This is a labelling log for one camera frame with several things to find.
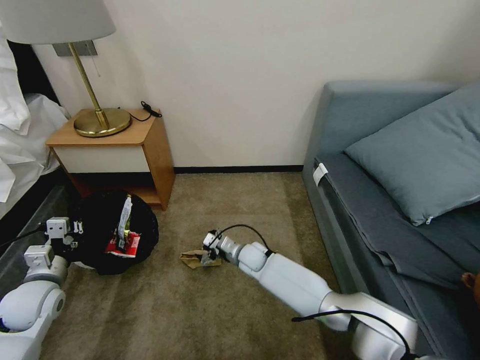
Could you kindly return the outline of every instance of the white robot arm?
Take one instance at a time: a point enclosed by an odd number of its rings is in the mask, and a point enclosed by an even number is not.
[[[412,355],[417,339],[417,322],[392,306],[362,292],[350,295],[335,293],[313,271],[258,242],[241,245],[222,232],[211,231],[203,240],[203,245],[209,249],[210,258],[222,256],[237,265],[302,317],[314,315],[310,318],[318,319],[337,331],[353,329],[352,351],[359,359],[418,359],[418,356]],[[342,313],[319,314],[331,311]]]
[[[47,234],[64,239],[68,219],[47,221]],[[61,313],[65,293],[60,289],[67,277],[68,262],[54,255],[52,246],[32,245],[23,254],[28,271],[23,283],[0,301],[0,319],[9,332],[0,332],[1,358],[37,360],[47,331]]]

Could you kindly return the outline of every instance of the black cord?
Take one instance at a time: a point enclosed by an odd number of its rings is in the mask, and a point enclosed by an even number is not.
[[[129,112],[130,116],[136,120],[138,120],[139,122],[144,122],[144,121],[147,121],[148,119],[150,119],[152,117],[152,114],[148,115],[148,117],[144,118],[144,119],[139,119],[138,117],[136,117],[135,115],[133,115],[131,112]]]
[[[13,238],[12,240],[9,240],[9,241],[1,244],[1,245],[0,245],[0,249],[3,248],[3,247],[5,247],[5,246],[7,246],[7,245],[10,245],[10,244],[13,243],[13,242],[16,242],[17,240],[26,238],[27,236],[30,236],[30,235],[32,235],[32,234],[35,234],[35,233],[38,233],[38,232],[42,232],[42,231],[45,231],[45,223],[44,223],[44,222],[39,223],[39,224],[38,224],[38,227],[37,227],[35,230],[26,232],[26,233],[24,233],[23,235],[17,236],[16,238]]]
[[[358,310],[334,310],[334,311],[323,311],[323,312],[318,312],[316,314],[308,315],[308,316],[297,316],[293,317],[291,321],[293,323],[300,323],[306,320],[313,320],[315,318],[320,318],[328,315],[335,315],[335,314],[357,314],[357,315],[364,315],[366,317],[375,319],[385,325],[387,325],[390,329],[392,329],[395,334],[400,337],[401,341],[403,342],[403,346],[405,347],[405,354],[401,357],[400,360],[410,360],[410,359],[417,359],[418,355],[410,353],[410,346],[405,337],[398,331],[393,325],[389,324],[387,321],[382,319],[381,317],[378,317],[376,315],[373,315],[371,313],[365,312],[365,311],[358,311]]]
[[[260,234],[255,228],[251,227],[250,225],[245,225],[245,224],[235,224],[235,225],[232,225],[232,226],[229,226],[229,227],[226,227],[224,228],[223,230],[221,230],[219,233],[216,234],[215,238],[213,238],[213,241],[212,243],[217,240],[224,232],[226,232],[227,230],[230,230],[230,229],[233,229],[233,228],[248,228],[252,231],[254,231],[258,237],[261,239],[261,241],[263,241],[263,244],[265,245],[265,247],[267,248],[267,250],[270,252],[270,253],[273,253],[272,250],[270,250],[269,246],[267,245],[267,242],[265,241],[264,237],[262,236],[262,234]]]
[[[147,104],[145,101],[140,101],[140,104],[141,104],[141,107],[147,112],[149,113],[148,117],[144,118],[144,119],[139,119],[138,117],[136,117],[135,115],[133,115],[131,112],[129,112],[130,116],[132,118],[134,118],[135,120],[138,120],[139,122],[144,122],[144,121],[147,121],[148,119],[150,119],[152,116],[156,117],[156,118],[161,118],[163,115],[159,112],[156,112],[154,110],[152,110],[152,107]]]

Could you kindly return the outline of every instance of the trash bag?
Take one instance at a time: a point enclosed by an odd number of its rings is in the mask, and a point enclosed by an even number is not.
[[[107,246],[115,238],[128,194],[125,190],[99,191],[80,200],[70,219],[81,221],[83,234],[74,237],[75,248],[68,246],[68,260],[81,261],[95,268],[100,275],[112,275],[121,274],[150,256],[159,242],[159,224],[150,206],[134,194],[130,194],[129,229],[140,235],[135,257],[106,253]]]

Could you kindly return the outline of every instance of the white label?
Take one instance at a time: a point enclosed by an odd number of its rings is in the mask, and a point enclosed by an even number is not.
[[[313,181],[315,181],[315,185],[319,185],[320,180],[327,174],[329,171],[325,167],[325,165],[321,162],[318,164],[318,167],[313,172]]]

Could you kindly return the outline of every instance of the carpet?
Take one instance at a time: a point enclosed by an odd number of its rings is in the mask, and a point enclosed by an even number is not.
[[[295,312],[235,266],[192,270],[179,260],[209,230],[244,223],[337,290],[300,173],[178,175],[167,211],[154,211],[160,240],[146,261],[111,276],[69,268],[41,359],[354,358],[348,335],[292,323]],[[245,228],[228,235],[258,240]]]

